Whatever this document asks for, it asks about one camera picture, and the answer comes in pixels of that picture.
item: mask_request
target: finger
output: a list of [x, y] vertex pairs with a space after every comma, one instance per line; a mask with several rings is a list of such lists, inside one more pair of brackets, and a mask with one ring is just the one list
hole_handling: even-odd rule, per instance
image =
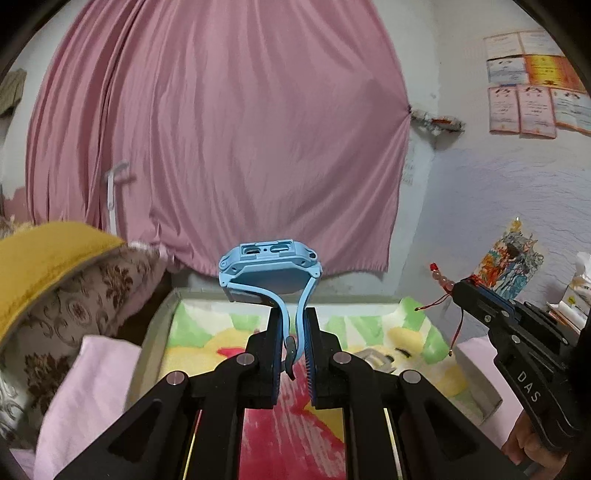
[[566, 454], [549, 452], [541, 444], [539, 437], [532, 434], [524, 445], [525, 454], [534, 462], [545, 466], [548, 469], [554, 470], [556, 473], [560, 472], [566, 463]]
[[556, 471], [552, 468], [542, 467], [530, 477], [530, 480], [554, 480], [558, 473], [560, 473], [560, 470]]
[[524, 426], [527, 430], [527, 419], [527, 414], [522, 411], [509, 434], [509, 438], [507, 438], [507, 441], [501, 447], [501, 452], [507, 455], [511, 462], [516, 465], [519, 465], [526, 457], [522, 447], [519, 445], [518, 432], [523, 430]]
[[515, 434], [517, 436], [517, 443], [519, 448], [523, 449], [527, 440], [534, 435], [534, 427], [531, 424], [530, 418], [525, 415], [524, 417], [519, 416], [515, 424]]
[[527, 457], [525, 452], [519, 447], [516, 435], [509, 436], [505, 444], [501, 447], [501, 452], [507, 455], [509, 460], [516, 465], [519, 465]]

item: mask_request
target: pink cloth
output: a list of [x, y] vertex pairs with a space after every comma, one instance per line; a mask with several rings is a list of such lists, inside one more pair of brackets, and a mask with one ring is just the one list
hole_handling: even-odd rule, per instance
[[43, 419], [33, 480], [53, 480], [124, 412], [141, 348], [87, 335]]
[[91, 1], [37, 100], [28, 206], [106, 225], [102, 174], [129, 161], [122, 236], [201, 273], [280, 238], [385, 271], [409, 123], [371, 0]]

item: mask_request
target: yellow cloth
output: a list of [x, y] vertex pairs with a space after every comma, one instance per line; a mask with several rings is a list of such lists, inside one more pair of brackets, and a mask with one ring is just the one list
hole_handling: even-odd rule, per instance
[[27, 307], [76, 267], [123, 240], [84, 223], [50, 222], [0, 241], [0, 339]]

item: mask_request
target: white wall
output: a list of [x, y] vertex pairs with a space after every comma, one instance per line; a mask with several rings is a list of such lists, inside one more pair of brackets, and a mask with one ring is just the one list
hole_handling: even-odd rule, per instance
[[62, 37], [87, 1], [70, 0], [35, 34], [11, 67], [26, 70], [27, 79], [8, 129], [0, 128], [0, 182], [7, 198], [25, 184], [27, 131], [43, 76]]
[[[574, 273], [577, 251], [591, 250], [591, 138], [560, 129], [544, 140], [488, 131], [488, 78], [483, 37], [537, 24], [512, 0], [434, 0], [439, 29], [439, 112], [467, 123], [455, 142], [437, 143], [419, 226], [398, 294], [429, 302], [441, 295], [427, 266], [438, 263], [463, 278], [518, 215], [538, 234], [548, 255], [519, 296], [557, 301]], [[430, 312], [437, 321], [443, 308]], [[439, 326], [450, 336], [459, 312]], [[463, 337], [484, 332], [471, 319]]]
[[[439, 58], [432, 1], [374, 0], [374, 4], [400, 60], [411, 105], [437, 113]], [[390, 244], [388, 272], [383, 275], [349, 273], [325, 278], [317, 289], [319, 293], [394, 295], [417, 228], [433, 156], [431, 138], [419, 136], [411, 128], [407, 161], [410, 160], [414, 167], [413, 184], [403, 183], [400, 186], [400, 203]], [[205, 290], [217, 287], [217, 280], [187, 275], [187, 272], [177, 275], [174, 283]]]

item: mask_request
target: paper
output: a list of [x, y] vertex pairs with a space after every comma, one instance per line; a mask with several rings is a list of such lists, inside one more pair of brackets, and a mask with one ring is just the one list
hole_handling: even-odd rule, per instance
[[591, 98], [569, 90], [551, 89], [556, 124], [591, 133]]
[[523, 53], [517, 33], [486, 37], [484, 43], [486, 47], [486, 58], [488, 60], [521, 55]]
[[484, 256], [474, 272], [484, 285], [507, 300], [514, 299], [544, 262], [542, 247], [526, 232], [519, 217]]
[[491, 83], [515, 85], [530, 82], [523, 57], [489, 60], [486, 62], [486, 66], [488, 68], [488, 80]]
[[404, 159], [404, 167], [402, 168], [402, 182], [407, 185], [412, 185], [414, 180], [414, 146], [415, 141], [409, 138], [407, 156]]
[[558, 55], [564, 57], [564, 53], [546, 30], [519, 32], [519, 38], [526, 55]]
[[518, 85], [517, 99], [521, 133], [556, 138], [550, 89], [535, 85]]
[[491, 87], [488, 89], [491, 112], [491, 132], [519, 133], [519, 107], [515, 87]]
[[585, 93], [583, 83], [564, 57], [526, 55], [525, 66], [532, 85], [565, 88]]

